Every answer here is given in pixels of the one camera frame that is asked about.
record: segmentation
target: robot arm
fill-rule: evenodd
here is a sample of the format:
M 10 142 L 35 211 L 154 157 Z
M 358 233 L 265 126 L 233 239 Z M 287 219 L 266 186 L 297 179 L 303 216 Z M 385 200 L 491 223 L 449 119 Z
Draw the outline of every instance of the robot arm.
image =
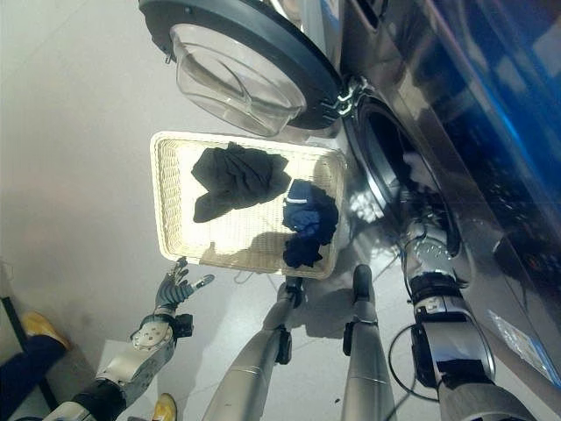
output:
M 494 357 L 458 287 L 446 232 L 415 221 L 404 243 L 403 273 L 416 321 L 415 372 L 421 384 L 438 391 L 442 420 L 535 420 L 494 384 Z
M 166 274 L 156 296 L 155 311 L 142 320 L 126 349 L 85 390 L 49 414 L 46 421 L 113 421 L 142 396 L 172 358 L 177 339 L 192 334 L 193 317 L 175 316 L 177 306 L 214 279 L 214 275 L 205 275 L 194 284 L 186 283 L 186 266 L 185 259 L 179 259 Z

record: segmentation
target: label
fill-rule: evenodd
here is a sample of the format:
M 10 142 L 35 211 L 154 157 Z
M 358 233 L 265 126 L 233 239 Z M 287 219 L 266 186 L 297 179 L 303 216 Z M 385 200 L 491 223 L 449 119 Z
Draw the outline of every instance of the label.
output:
M 502 335 L 503 340 L 520 358 L 528 362 L 551 383 L 561 389 L 561 379 L 551 364 L 543 345 L 537 339 L 532 339 L 520 329 L 512 326 L 505 319 L 500 318 L 489 310 L 489 315 Z

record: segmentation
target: tile floor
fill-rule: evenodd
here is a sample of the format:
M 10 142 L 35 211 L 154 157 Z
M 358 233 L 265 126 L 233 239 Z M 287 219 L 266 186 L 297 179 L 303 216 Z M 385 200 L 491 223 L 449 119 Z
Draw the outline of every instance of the tile floor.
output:
M 150 137 L 159 130 L 240 130 L 181 97 L 174 68 L 152 45 L 137 2 L 0 4 L 1 287 L 19 310 L 43 312 L 74 342 L 74 350 L 48 376 L 57 397 L 65 399 L 91 380 L 151 310 L 170 264 L 157 244 Z M 376 274 L 387 349 L 397 330 L 412 320 L 399 264 L 383 247 L 353 258 L 369 261 Z M 175 396 L 182 419 L 200 419 L 281 283 L 269 275 L 191 268 L 194 278 L 206 273 L 217 280 L 182 307 L 195 315 L 195 336 L 181 341 L 148 392 L 120 419 L 148 417 L 161 392 Z M 309 302 L 295 314 L 293 361 L 273 372 L 264 419 L 339 418 L 348 364 L 341 337 L 349 286 L 344 270 L 326 283 L 308 285 Z M 408 381 L 406 339 L 394 358 Z M 394 394 L 397 400 L 402 392 L 395 387 Z M 547 419 L 559 419 L 539 408 Z M 439 419 L 435 404 L 415 399 L 398 414 L 403 420 Z

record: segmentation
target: front-loading washing machine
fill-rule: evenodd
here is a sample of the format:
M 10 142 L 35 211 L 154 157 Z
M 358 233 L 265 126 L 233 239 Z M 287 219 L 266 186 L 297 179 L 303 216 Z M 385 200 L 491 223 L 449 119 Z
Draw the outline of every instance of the front-loading washing machine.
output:
M 428 197 L 494 352 L 561 411 L 561 6 L 285 3 L 296 13 L 256 0 L 139 7 L 206 111 L 264 137 L 342 122 L 373 198 L 366 219 L 399 229 Z

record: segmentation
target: wicker basket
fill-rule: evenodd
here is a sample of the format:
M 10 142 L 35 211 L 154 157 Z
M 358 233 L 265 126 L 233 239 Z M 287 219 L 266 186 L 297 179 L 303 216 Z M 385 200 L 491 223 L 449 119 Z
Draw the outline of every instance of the wicker basket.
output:
M 337 151 L 237 136 L 159 132 L 152 137 L 151 156 L 161 253 L 169 260 L 185 256 L 191 263 L 222 268 L 317 279 L 329 276 L 337 258 L 338 230 L 331 243 L 320 248 L 323 259 L 313 268 L 294 269 L 282 259 L 285 242 L 293 235 L 282 224 L 288 191 L 270 202 L 231 210 L 204 224 L 193 222 L 195 201 L 207 190 L 191 175 L 191 170 L 204 149 L 226 148 L 229 142 L 284 156 L 288 159 L 285 171 L 293 179 L 313 182 L 334 197 L 341 209 L 345 162 Z

